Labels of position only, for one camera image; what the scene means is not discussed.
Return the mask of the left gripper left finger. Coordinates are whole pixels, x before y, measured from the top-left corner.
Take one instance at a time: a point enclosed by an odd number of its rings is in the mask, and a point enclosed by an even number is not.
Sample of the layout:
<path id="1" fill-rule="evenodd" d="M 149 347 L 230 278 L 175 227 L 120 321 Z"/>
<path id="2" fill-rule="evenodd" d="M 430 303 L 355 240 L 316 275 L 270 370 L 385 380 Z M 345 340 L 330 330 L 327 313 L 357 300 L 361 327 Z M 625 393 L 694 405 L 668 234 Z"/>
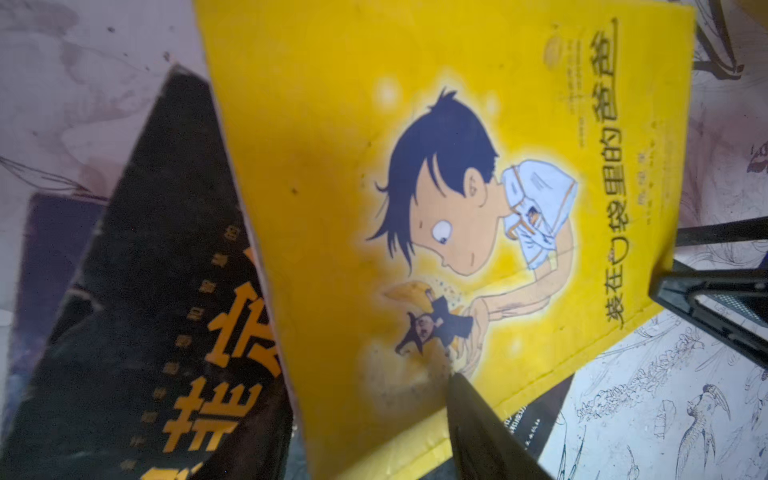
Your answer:
<path id="1" fill-rule="evenodd" d="M 460 479 L 547 479 L 470 381 L 453 374 L 446 410 L 453 460 Z"/>

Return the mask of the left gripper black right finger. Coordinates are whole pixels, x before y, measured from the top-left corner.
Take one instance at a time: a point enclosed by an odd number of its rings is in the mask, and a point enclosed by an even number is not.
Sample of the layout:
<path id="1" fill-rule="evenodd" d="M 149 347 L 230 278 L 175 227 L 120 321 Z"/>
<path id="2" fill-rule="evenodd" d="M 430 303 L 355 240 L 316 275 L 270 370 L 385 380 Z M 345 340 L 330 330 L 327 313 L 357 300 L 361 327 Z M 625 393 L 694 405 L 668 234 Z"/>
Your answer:
<path id="1" fill-rule="evenodd" d="M 680 228 L 677 247 L 744 243 L 767 238 L 767 219 Z M 767 264 L 741 270 L 696 270 L 674 261 L 652 276 L 650 298 L 754 364 L 767 367 L 767 340 L 717 312 L 711 302 L 745 320 L 767 326 Z"/>

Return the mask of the yellow book with cartoon boy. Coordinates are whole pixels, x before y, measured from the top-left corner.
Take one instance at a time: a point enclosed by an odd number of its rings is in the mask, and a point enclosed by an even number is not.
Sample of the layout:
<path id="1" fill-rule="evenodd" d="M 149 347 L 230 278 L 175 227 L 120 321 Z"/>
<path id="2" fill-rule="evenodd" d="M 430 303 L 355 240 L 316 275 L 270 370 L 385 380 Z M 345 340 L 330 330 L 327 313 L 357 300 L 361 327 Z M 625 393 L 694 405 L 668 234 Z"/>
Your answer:
<path id="1" fill-rule="evenodd" d="M 661 309 L 696 13 L 673 1 L 199 1 L 315 479 L 450 453 Z"/>

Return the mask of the black book orange title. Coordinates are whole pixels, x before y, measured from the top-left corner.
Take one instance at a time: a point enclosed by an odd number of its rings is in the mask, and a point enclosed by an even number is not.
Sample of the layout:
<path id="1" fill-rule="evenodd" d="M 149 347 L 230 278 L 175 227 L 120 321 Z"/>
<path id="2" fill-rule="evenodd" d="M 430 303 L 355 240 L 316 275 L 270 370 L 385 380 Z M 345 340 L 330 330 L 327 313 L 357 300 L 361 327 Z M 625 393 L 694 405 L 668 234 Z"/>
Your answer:
<path id="1" fill-rule="evenodd" d="M 5 479 L 281 479 L 293 414 L 209 84 L 171 70 L 65 292 Z"/>

